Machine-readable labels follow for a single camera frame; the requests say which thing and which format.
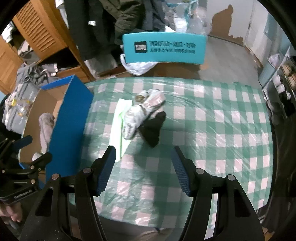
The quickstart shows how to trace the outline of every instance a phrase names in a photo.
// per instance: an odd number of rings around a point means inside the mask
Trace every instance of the metal screw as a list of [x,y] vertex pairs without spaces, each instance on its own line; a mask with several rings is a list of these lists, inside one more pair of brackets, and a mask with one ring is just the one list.
[[86,167],[83,169],[83,173],[87,174],[87,173],[90,173],[91,172],[91,168],[89,167]]
[[201,169],[201,168],[197,168],[196,169],[196,172],[198,173],[198,174],[204,174],[204,170],[203,169]]
[[53,175],[52,175],[52,179],[53,179],[53,180],[56,180],[56,179],[58,179],[58,178],[59,178],[59,174],[56,173],[56,174],[53,174]]
[[234,180],[235,180],[234,175],[228,175],[227,177],[228,177],[228,179],[231,180],[231,181],[234,181]]

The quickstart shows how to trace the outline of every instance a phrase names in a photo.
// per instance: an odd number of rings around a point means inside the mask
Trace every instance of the blue box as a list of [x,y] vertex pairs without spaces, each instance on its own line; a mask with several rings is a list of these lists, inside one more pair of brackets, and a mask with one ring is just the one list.
[[52,161],[46,166],[46,181],[54,173],[62,177],[76,174],[92,99],[93,94],[75,75],[43,86],[30,110],[23,133],[23,136],[31,135],[33,142],[20,150],[20,163],[31,162],[34,153],[40,152],[39,116],[52,113],[56,123],[49,143]]
[[173,32],[143,32],[123,36],[126,63],[177,62],[203,64],[207,37]]

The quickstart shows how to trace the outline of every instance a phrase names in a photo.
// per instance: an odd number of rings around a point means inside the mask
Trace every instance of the light green cloth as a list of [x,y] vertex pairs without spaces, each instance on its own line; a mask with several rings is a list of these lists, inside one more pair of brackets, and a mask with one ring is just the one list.
[[109,146],[114,146],[116,149],[115,162],[120,161],[131,142],[130,140],[127,141],[123,138],[121,130],[123,128],[124,115],[132,105],[132,100],[119,99],[115,108],[109,140]]

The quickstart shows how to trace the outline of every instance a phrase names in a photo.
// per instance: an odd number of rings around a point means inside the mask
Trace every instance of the plastic sheet cover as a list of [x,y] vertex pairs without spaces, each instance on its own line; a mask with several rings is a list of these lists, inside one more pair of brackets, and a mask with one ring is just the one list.
[[[159,143],[149,147],[137,134],[115,163],[106,190],[95,197],[98,214],[141,226],[182,228],[192,198],[181,191],[170,153],[179,146],[197,168],[211,175],[233,174],[254,209],[267,203],[273,163],[271,127],[262,93],[240,83],[178,78],[118,78],[86,84],[94,98],[84,130],[81,168],[101,157],[109,143],[119,98],[159,89],[167,118]],[[212,197],[209,228],[216,217]]]

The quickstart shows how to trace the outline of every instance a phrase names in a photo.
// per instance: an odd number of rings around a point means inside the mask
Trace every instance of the printed logo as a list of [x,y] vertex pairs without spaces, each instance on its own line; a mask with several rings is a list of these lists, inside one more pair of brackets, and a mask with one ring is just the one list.
[[20,197],[22,197],[22,196],[25,196],[25,195],[31,193],[31,192],[32,192],[32,190],[28,190],[28,191],[26,191],[26,192],[24,192],[24,193],[21,193],[20,195],[14,196],[14,198],[15,198],[15,199],[20,198]]
[[135,42],[135,52],[136,53],[147,53],[147,42]]

